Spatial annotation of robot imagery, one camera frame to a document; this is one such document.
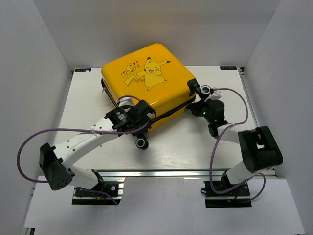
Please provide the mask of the yellow hard-shell suitcase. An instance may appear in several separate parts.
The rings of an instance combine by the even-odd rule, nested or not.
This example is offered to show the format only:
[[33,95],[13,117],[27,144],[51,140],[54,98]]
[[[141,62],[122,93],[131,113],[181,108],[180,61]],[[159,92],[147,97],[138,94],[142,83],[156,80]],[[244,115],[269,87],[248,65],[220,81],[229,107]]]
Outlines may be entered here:
[[155,43],[105,64],[102,87],[115,108],[121,97],[135,105],[145,100],[155,110],[151,128],[164,124],[194,103],[206,100],[209,86],[200,86],[193,74],[162,44]]

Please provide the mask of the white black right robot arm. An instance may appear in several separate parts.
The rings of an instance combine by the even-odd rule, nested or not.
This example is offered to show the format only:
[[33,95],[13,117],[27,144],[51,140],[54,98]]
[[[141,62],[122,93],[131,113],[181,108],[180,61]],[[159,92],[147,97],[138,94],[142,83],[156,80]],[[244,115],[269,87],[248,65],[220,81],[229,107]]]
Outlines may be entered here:
[[194,116],[207,120],[209,133],[217,140],[212,150],[209,171],[212,171],[214,155],[221,140],[240,146],[242,160],[225,171],[217,185],[210,179],[210,187],[214,193],[233,195],[240,185],[262,170],[283,163],[282,153],[268,126],[244,130],[238,127],[238,123],[227,122],[224,117],[224,103],[219,100],[201,100],[189,104],[187,109]]

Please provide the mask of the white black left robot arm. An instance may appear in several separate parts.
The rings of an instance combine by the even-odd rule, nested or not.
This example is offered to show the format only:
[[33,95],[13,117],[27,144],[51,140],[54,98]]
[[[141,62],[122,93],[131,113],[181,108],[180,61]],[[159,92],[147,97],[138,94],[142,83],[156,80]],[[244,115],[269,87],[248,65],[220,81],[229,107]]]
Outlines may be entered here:
[[144,133],[152,125],[155,110],[144,100],[126,109],[117,107],[101,118],[94,126],[63,143],[40,148],[40,168],[52,190],[60,190],[68,185],[87,189],[92,195],[103,191],[104,181],[93,169],[75,167],[74,164],[102,144],[125,134],[137,136],[136,146],[148,147]]

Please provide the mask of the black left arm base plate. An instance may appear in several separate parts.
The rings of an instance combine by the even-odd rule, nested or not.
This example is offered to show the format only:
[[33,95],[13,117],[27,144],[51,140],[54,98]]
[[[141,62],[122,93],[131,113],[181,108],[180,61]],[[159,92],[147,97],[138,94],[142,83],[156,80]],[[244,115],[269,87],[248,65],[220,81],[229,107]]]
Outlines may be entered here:
[[74,189],[73,205],[117,206],[123,195],[124,178],[104,178],[104,184],[91,191]]

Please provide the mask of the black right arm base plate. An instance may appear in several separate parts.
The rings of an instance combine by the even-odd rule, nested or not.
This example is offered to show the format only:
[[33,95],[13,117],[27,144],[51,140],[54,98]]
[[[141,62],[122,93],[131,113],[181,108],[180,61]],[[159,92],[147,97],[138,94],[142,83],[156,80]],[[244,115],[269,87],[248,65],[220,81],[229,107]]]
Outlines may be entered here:
[[247,184],[243,184],[236,189],[224,193],[215,193],[209,181],[204,181],[204,187],[200,193],[205,197],[206,208],[251,208],[250,191]]

